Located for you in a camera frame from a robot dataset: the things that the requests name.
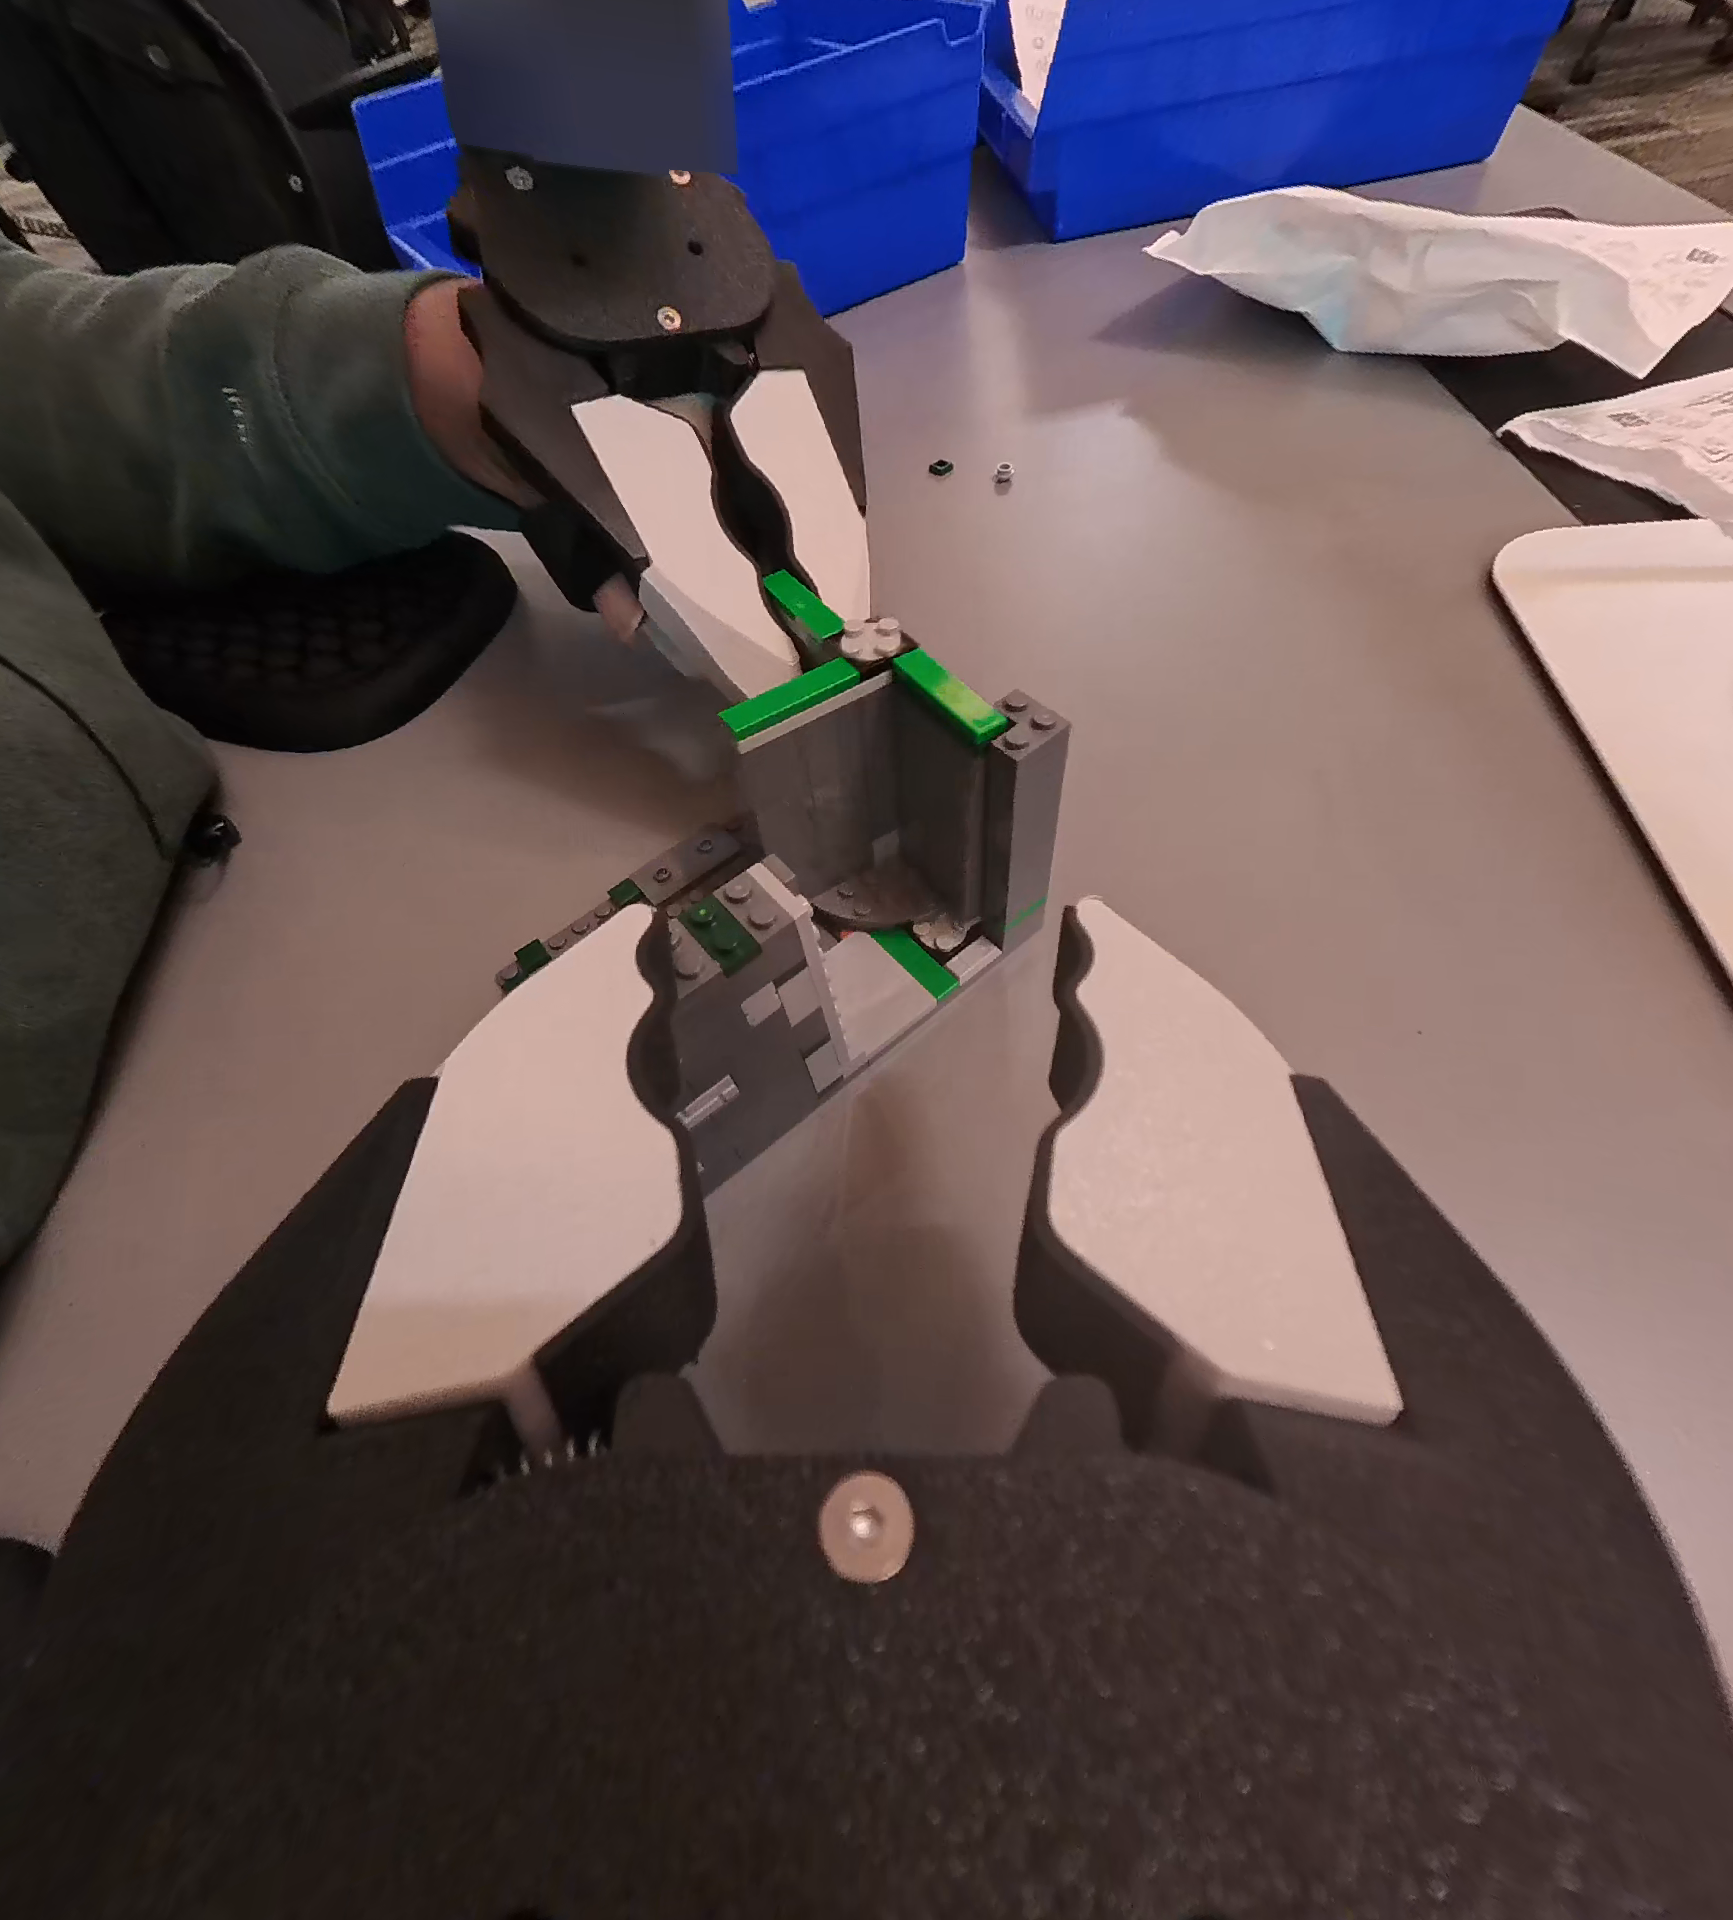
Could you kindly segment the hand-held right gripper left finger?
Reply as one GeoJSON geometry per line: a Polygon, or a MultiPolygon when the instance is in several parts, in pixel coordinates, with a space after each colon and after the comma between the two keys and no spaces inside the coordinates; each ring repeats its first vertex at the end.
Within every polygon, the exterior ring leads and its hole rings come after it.
{"type": "Polygon", "coordinates": [[[678,1124],[664,919],[625,906],[445,1056],[325,1401],[340,1427],[503,1405],[611,1427],[716,1314],[678,1124]]]}

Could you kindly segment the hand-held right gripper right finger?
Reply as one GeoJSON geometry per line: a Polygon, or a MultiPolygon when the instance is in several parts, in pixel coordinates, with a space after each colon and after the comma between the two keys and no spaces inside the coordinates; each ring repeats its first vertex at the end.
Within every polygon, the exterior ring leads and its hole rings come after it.
{"type": "Polygon", "coordinates": [[[1054,1004],[1015,1289],[1033,1355],[1101,1382],[1136,1452],[1195,1452],[1235,1403],[1390,1427],[1400,1384],[1279,1050],[1094,896],[1065,912],[1054,1004]]]}

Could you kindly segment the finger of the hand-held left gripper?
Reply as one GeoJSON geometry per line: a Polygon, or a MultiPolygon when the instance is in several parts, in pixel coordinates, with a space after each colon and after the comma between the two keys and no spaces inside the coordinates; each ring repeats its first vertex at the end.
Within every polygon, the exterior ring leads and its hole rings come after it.
{"type": "Polygon", "coordinates": [[[845,622],[873,612],[869,519],[802,369],[758,369],[729,407],[761,574],[788,570],[845,622]]]}
{"type": "Polygon", "coordinates": [[[636,594],[662,659],[730,703],[797,677],[802,656],[769,612],[752,557],[719,515],[699,431],[622,394],[584,397],[573,418],[644,547],[636,594]]]}

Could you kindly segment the grey brick baseplate rock wall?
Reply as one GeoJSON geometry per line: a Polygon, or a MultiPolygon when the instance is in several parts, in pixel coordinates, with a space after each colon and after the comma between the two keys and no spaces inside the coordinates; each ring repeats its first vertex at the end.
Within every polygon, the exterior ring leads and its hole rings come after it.
{"type": "Polygon", "coordinates": [[[752,1164],[1002,956],[976,924],[824,924],[749,817],[648,857],[573,922],[517,945],[503,994],[626,907],[664,919],[680,1122],[705,1189],[752,1164]]]}

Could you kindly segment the grey brick wall green tiles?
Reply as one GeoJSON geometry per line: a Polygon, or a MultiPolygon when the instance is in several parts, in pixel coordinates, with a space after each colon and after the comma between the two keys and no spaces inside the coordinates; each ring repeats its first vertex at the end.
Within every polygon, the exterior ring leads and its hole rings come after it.
{"type": "Polygon", "coordinates": [[[845,619],[790,570],[761,582],[802,670],[723,711],[758,848],[836,933],[1005,941],[1012,715],[906,635],[845,619]]]}

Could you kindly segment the tall dark grey brick pillar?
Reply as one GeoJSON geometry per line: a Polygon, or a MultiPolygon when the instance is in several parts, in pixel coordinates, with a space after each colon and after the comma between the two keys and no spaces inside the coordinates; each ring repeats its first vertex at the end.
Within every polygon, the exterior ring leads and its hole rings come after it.
{"type": "Polygon", "coordinates": [[[1071,755],[1071,724],[1023,688],[998,700],[1008,728],[982,754],[978,925],[1002,952],[1044,917],[1071,755]]]}

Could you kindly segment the person's left forearm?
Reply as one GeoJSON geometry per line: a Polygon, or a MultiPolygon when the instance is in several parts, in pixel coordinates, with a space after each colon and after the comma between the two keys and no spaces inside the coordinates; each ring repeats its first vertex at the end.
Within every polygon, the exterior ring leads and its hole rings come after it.
{"type": "Polygon", "coordinates": [[[146,584],[509,529],[405,389],[404,308],[439,277],[299,245],[102,275],[0,232],[0,493],[65,570],[146,584]]]}

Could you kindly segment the person's left hand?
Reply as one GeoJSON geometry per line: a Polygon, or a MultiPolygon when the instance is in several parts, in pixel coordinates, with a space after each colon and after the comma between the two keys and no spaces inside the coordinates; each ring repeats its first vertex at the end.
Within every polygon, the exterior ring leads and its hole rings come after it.
{"type": "Polygon", "coordinates": [[[439,277],[405,302],[401,349],[410,403],[422,431],[457,475],[531,509],[540,502],[538,489],[514,470],[486,428],[484,368],[459,316],[463,286],[454,275],[439,277]]]}

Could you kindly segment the blue plastic bin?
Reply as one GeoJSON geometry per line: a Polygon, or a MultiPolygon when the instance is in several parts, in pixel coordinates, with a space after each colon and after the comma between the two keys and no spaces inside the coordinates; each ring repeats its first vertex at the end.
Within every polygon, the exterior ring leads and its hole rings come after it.
{"type": "Polygon", "coordinates": [[[437,72],[349,104],[400,259],[475,257],[448,222],[463,150],[743,193],[836,313],[967,245],[985,6],[431,3],[437,72]]]}
{"type": "Polygon", "coordinates": [[[978,133],[1052,240],[1487,159],[1562,2],[1073,2],[985,11],[978,133]]]}

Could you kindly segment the black mesh chair seat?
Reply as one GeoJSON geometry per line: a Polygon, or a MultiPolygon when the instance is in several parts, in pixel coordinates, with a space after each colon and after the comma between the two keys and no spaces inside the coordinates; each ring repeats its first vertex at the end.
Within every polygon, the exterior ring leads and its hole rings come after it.
{"type": "Polygon", "coordinates": [[[340,571],[116,592],[100,618],[157,707],[209,742],[302,755],[370,743],[426,711],[515,601],[503,560],[448,531],[340,571]]]}

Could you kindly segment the black jacket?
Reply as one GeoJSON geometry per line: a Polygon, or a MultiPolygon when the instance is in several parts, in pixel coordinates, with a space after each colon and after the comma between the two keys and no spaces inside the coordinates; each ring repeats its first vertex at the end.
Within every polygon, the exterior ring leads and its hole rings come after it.
{"type": "Polygon", "coordinates": [[[352,119],[289,109],[405,47],[396,3],[0,2],[0,128],[104,274],[292,244],[392,272],[352,119]]]}

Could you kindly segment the crumpled white paper bag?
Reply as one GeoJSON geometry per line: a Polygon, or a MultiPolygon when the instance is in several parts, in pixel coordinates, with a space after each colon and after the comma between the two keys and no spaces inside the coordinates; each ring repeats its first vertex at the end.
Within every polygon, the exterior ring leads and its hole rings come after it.
{"type": "Polygon", "coordinates": [[[1336,352],[1575,343],[1628,375],[1652,371],[1733,291],[1733,220],[1476,216],[1319,185],[1208,203],[1146,256],[1307,318],[1336,352]]]}

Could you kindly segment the crumpled paper bag at left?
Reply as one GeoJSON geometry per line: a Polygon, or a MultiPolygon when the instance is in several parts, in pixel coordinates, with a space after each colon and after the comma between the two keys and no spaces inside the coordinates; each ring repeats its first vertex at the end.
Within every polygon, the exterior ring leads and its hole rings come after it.
{"type": "Polygon", "coordinates": [[[1733,533],[1733,368],[1524,412],[1498,434],[1637,485],[1733,533]]]}

